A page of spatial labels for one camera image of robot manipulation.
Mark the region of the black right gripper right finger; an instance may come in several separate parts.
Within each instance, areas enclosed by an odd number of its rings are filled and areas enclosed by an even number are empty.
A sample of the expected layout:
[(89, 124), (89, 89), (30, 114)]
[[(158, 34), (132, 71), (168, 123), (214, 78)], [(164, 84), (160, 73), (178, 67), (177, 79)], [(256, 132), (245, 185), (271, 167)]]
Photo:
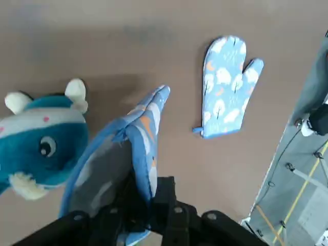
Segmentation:
[(173, 176), (157, 179), (152, 199), (152, 231), (161, 245), (267, 245), (218, 210), (197, 214), (194, 206), (177, 200)]

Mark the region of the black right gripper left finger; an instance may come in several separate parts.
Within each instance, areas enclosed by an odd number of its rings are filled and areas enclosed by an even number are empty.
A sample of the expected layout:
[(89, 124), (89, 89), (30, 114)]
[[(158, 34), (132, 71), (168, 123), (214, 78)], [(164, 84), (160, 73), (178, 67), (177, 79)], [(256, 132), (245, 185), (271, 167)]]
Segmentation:
[(147, 205), (128, 176), (113, 203), (96, 215), (70, 212), (15, 245), (136, 245), (149, 234), (146, 217)]

